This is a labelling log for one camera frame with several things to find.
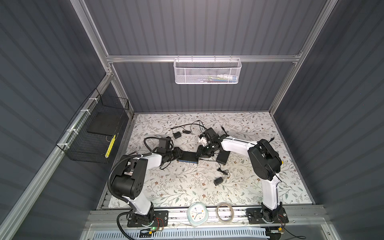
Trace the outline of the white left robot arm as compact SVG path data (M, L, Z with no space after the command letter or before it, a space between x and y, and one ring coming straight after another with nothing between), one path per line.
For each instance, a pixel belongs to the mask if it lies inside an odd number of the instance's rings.
M184 152L170 137L147 137L143 140L148 153L123 155L112 167L107 187L112 196L127 203L137 221L149 225L155 218L153 203L142 192L147 170L180 159Z

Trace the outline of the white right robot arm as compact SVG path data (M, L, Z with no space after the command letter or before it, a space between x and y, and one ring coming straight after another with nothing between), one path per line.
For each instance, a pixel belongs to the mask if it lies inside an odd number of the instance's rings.
M278 184L281 182L279 173L283 164L279 153L271 146L270 141L261 139L249 142L239 140L228 134L218 135L212 128L205 130L199 135L197 156L212 157L216 151L233 152L249 157L255 174L261 179L263 201L263 219L271 223L283 210L279 201Z

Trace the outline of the black foam pad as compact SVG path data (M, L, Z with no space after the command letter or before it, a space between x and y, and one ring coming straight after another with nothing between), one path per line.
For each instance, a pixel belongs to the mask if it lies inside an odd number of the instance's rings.
M87 128L90 134L97 134L112 137L115 134L116 127L119 125L120 117L109 113L97 113Z

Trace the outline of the white analog clock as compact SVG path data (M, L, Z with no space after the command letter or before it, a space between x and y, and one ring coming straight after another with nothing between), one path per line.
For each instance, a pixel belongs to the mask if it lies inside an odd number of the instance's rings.
M202 225L209 218L207 207L201 202L192 204L187 210L187 218L192 227Z

